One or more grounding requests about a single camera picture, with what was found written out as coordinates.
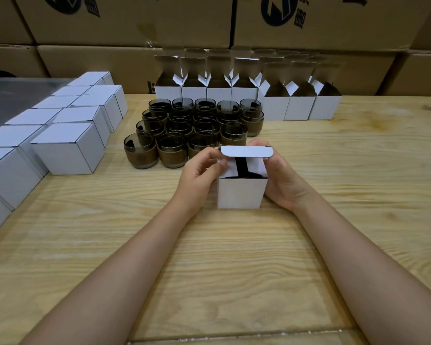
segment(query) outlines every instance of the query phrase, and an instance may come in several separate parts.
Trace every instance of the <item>right hand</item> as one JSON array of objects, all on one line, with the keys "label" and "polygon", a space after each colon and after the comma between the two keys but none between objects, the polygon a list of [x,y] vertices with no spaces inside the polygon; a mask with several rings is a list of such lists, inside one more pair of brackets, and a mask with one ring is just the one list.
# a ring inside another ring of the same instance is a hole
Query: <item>right hand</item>
[{"label": "right hand", "polygon": [[[269,142],[255,139],[250,146],[271,146]],[[265,195],[277,205],[293,212],[297,204],[308,197],[312,187],[293,170],[289,163],[273,149],[273,156],[264,158],[268,173]]]}]

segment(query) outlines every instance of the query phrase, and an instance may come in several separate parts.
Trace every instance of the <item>wood grain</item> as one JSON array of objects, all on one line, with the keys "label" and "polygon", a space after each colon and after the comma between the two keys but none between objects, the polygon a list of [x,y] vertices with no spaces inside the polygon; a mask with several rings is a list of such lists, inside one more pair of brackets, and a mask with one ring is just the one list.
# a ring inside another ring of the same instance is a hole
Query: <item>wood grain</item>
[{"label": "wood grain", "polygon": [[[172,196],[180,169],[137,170],[123,151],[151,98],[127,97],[94,174],[48,175],[0,228],[0,344],[16,344]],[[344,97],[332,121],[265,122],[259,137],[431,288],[428,101]],[[292,214],[268,199],[258,211],[215,203],[211,191],[183,231],[132,340],[355,327]]]},{"label": "wood grain", "polygon": [[192,345],[368,345],[364,335],[356,330],[317,333],[255,334],[241,337],[185,338],[179,340],[145,341],[132,345],[174,345],[186,342]]}]

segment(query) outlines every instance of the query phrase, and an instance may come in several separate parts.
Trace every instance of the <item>hand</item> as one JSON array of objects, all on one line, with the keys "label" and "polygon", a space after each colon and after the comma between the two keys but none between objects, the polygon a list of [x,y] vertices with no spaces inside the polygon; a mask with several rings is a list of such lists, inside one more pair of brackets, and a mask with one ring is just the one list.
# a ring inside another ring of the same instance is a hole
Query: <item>hand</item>
[{"label": "hand", "polygon": [[[248,145],[271,146],[261,139],[252,140]],[[264,163],[268,174],[265,195],[277,205],[293,212],[297,204],[313,191],[312,187],[275,149],[273,149],[273,156],[264,158]]]},{"label": "hand", "polygon": [[226,168],[227,158],[220,150],[207,147],[200,151],[185,164],[172,201],[185,206],[189,217],[193,217],[206,200],[212,182]]}]

